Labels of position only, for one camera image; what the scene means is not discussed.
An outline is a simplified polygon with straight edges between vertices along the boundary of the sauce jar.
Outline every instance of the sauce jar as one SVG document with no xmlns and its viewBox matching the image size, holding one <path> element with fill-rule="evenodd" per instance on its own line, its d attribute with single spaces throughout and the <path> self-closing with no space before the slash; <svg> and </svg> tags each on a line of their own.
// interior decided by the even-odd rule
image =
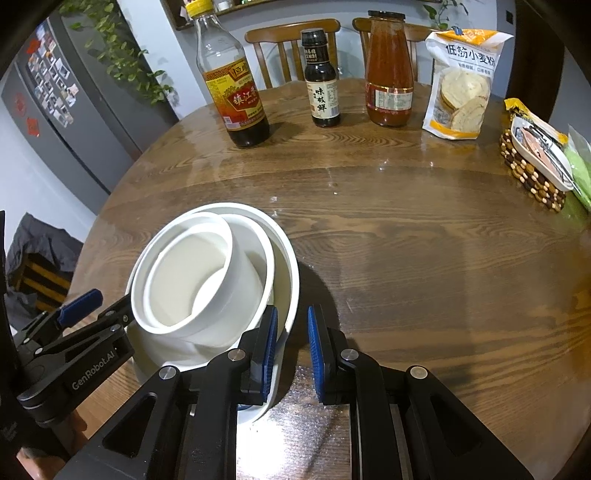
<svg viewBox="0 0 591 480">
<path fill-rule="evenodd" d="M 413 67 L 410 62 L 405 15 L 370 10 L 371 34 L 365 66 L 365 104 L 369 119 L 383 127 L 402 127 L 413 103 Z"/>
</svg>

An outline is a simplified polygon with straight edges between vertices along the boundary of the blue gripper pad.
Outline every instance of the blue gripper pad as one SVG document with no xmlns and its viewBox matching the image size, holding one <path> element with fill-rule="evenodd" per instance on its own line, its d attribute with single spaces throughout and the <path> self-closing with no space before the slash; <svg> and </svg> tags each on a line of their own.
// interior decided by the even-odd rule
<svg viewBox="0 0 591 480">
<path fill-rule="evenodd" d="M 324 401 L 324 358 L 320 348 L 320 336 L 314 307 L 308 307 L 308 339 L 310 341 L 310 355 L 314 372 L 314 388 L 318 400 L 322 403 Z"/>
<path fill-rule="evenodd" d="M 277 344 L 277 308 L 273 307 L 271 314 L 271 325 L 269 326 L 269 337 L 265 348 L 265 360 L 262 366 L 262 395 L 267 401 L 267 396 L 271 392 L 271 378 L 273 377 L 273 364 L 275 363 L 275 345 Z"/>
<path fill-rule="evenodd" d="M 73 302 L 61 308 L 57 323 L 62 328 L 73 327 L 82 319 L 88 317 L 92 312 L 103 304 L 103 294 L 100 290 L 93 288 Z"/>
</svg>

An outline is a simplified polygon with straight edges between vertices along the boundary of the wooden table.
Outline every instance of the wooden table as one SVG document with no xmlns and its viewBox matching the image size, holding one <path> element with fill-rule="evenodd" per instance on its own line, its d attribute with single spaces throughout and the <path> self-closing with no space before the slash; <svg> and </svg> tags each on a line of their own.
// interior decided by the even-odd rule
<svg viewBox="0 0 591 480">
<path fill-rule="evenodd" d="M 318 404 L 304 309 L 321 302 L 382 365 L 432 370 L 536 479 L 562 467 L 589 425 L 591 236 L 571 195 L 549 212 L 507 174 L 502 105 L 477 141 L 422 131 L 418 85 L 403 129 L 367 117 L 363 81 L 342 80 L 342 123 L 312 123 L 306 87 L 261 93 L 272 136 L 234 147 L 204 107 L 127 172 L 84 245 L 72 295 L 123 294 L 143 247 L 198 205 L 244 202 L 284 228 L 301 302 L 281 401 L 238 437 L 240 478 L 349 478 L 348 413 Z M 93 433 L 138 388 L 129 363 L 80 408 Z"/>
</svg>

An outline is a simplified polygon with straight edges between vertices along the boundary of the black bottle cap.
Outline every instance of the black bottle cap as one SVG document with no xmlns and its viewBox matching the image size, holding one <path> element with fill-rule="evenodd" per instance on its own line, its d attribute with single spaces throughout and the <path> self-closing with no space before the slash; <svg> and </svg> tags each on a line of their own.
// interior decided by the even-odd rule
<svg viewBox="0 0 591 480">
<path fill-rule="evenodd" d="M 306 28 L 301 31 L 301 44 L 303 47 L 321 47 L 327 43 L 326 33 L 323 28 Z"/>
<path fill-rule="evenodd" d="M 406 15 L 404 15 L 404 14 L 399 14 L 396 12 L 385 12 L 383 10 L 369 10 L 368 15 L 370 17 L 392 18 L 394 20 L 406 20 Z"/>
</svg>

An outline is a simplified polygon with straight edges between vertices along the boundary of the metal screw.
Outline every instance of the metal screw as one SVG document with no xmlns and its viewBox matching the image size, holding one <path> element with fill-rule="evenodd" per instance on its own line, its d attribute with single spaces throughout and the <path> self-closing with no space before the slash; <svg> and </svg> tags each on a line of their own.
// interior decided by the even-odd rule
<svg viewBox="0 0 591 480">
<path fill-rule="evenodd" d="M 412 367 L 410 369 L 410 374 L 414 378 L 418 378 L 419 380 L 422 380 L 423 378 L 427 378 L 427 370 L 423 367 Z"/>
<path fill-rule="evenodd" d="M 353 350 L 352 348 L 346 348 L 340 353 L 340 356 L 343 360 L 357 360 L 359 358 L 359 352 L 357 350 Z"/>
<path fill-rule="evenodd" d="M 162 380 L 168 380 L 169 378 L 174 377 L 177 374 L 177 371 L 174 367 L 171 367 L 170 365 L 166 366 L 166 367 L 162 367 L 160 369 L 160 372 L 158 372 L 158 376 L 162 379 Z"/>
<path fill-rule="evenodd" d="M 242 360 L 244 357 L 246 357 L 246 353 L 244 352 L 244 350 L 241 350 L 239 348 L 234 348 L 228 352 L 228 358 L 232 360 L 232 362 L 238 362 L 239 360 Z"/>
</svg>

